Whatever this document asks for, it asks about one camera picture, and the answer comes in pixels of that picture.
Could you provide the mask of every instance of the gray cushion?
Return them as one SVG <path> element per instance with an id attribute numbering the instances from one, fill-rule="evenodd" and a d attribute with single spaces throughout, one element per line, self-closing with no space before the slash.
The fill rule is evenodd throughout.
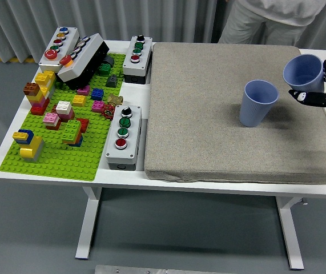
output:
<path id="1" fill-rule="evenodd" d="M 326 115 L 288 93 L 291 46 L 157 43 L 145 172 L 176 182 L 326 184 Z M 239 121 L 244 86 L 273 83 L 277 104 L 255 128 Z"/>

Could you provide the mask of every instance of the gray floor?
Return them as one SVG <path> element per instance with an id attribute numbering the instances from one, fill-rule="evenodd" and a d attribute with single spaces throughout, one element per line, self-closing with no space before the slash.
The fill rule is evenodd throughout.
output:
<path id="1" fill-rule="evenodd" d="M 0 63 L 0 143 L 36 64 Z M 326 273 L 326 199 L 293 208 L 305 271 Z M 229 273 L 289 270 L 273 197 L 104 189 L 90 259 L 74 258 L 81 188 L 0 182 L 0 273 L 98 264 Z"/>

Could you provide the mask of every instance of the table leg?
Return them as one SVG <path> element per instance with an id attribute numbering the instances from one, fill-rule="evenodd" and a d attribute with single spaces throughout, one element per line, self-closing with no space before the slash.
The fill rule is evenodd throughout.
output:
<path id="1" fill-rule="evenodd" d="M 287 249 L 289 267 L 297 270 L 304 269 L 295 225 L 293 224 L 291 214 L 291 207 L 301 201 L 302 198 L 278 196 L 276 200 Z"/>
<path id="2" fill-rule="evenodd" d="M 88 203 L 85 210 L 84 221 L 75 258 L 87 260 L 89 257 L 90 244 L 92 241 L 95 218 L 98 212 L 99 198 L 102 188 L 83 187 L 83 189 L 88 195 Z"/>

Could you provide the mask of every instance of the gray curtain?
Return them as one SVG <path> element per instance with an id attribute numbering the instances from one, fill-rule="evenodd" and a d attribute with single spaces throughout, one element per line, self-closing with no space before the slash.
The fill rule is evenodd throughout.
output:
<path id="1" fill-rule="evenodd" d="M 0 58 L 32 55 L 38 62 L 58 26 L 81 36 L 129 41 L 144 34 L 155 42 L 215 43 L 233 0 L 0 0 Z M 261 33 L 256 35 L 256 43 Z M 326 50 L 326 6 L 297 47 Z"/>

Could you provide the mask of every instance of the blue cup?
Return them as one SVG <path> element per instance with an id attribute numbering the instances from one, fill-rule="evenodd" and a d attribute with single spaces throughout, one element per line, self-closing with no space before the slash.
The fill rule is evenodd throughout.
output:
<path id="1" fill-rule="evenodd" d="M 312 54 L 294 57 L 284 67 L 283 79 L 293 90 L 324 92 L 323 62 Z"/>
<path id="2" fill-rule="evenodd" d="M 256 127 L 278 98 L 279 92 L 270 82 L 264 80 L 248 82 L 244 88 L 242 106 L 240 107 L 240 122 L 246 127 Z"/>

